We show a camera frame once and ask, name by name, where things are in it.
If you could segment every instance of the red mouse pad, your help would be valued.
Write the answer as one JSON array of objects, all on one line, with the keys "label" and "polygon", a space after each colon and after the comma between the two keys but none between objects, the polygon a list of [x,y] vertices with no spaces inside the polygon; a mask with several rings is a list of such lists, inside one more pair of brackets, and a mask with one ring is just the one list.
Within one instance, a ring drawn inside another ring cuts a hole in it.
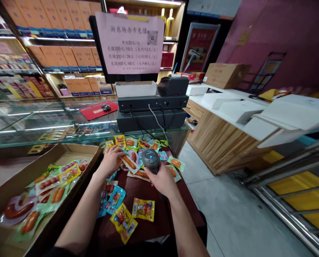
[{"label": "red mouse pad", "polygon": [[80,108],[79,111],[87,120],[93,120],[107,114],[107,111],[102,110],[102,105],[104,104],[108,104],[110,106],[110,110],[108,111],[109,113],[114,112],[119,108],[119,106],[116,103],[113,103],[111,101],[105,101],[99,104],[94,104]]}]

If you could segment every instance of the qr code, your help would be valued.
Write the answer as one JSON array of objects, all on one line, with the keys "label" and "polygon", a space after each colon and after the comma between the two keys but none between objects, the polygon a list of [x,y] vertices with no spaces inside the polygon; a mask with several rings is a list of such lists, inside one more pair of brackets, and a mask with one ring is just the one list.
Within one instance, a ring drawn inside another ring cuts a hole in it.
[{"label": "qr code", "polygon": [[157,45],[158,31],[148,31],[148,45]]}]

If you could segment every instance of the computer mouse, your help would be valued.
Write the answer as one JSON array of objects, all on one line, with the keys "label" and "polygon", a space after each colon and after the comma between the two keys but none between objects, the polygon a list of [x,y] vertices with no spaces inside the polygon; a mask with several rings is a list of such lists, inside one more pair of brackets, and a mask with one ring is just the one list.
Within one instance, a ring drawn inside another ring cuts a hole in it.
[{"label": "computer mouse", "polygon": [[110,106],[107,105],[107,104],[103,104],[103,105],[102,105],[102,110],[104,110],[104,111],[110,111]]}]

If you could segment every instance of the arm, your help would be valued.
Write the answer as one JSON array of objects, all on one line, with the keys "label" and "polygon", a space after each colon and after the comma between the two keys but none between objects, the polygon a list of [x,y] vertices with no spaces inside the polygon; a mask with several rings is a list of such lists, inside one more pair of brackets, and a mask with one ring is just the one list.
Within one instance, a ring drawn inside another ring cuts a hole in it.
[{"label": "arm", "polygon": [[67,249],[75,255],[86,249],[101,204],[102,184],[110,173],[120,167],[120,157],[123,155],[125,153],[116,146],[107,149],[99,168],[93,174],[74,213],[55,243],[56,247]]},{"label": "arm", "polygon": [[157,175],[147,168],[145,171],[156,189],[164,194],[170,202],[178,256],[208,257],[207,249],[195,228],[170,170],[161,163]]}]

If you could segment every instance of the pink wall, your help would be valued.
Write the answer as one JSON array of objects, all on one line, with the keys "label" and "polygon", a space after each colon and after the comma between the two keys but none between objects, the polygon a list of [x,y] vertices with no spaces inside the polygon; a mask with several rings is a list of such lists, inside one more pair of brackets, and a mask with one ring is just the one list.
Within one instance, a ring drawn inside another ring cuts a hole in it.
[{"label": "pink wall", "polygon": [[[238,46],[249,26],[249,40]],[[319,86],[319,0],[243,0],[217,62],[251,64],[257,73],[272,51],[287,55],[265,91]]]}]

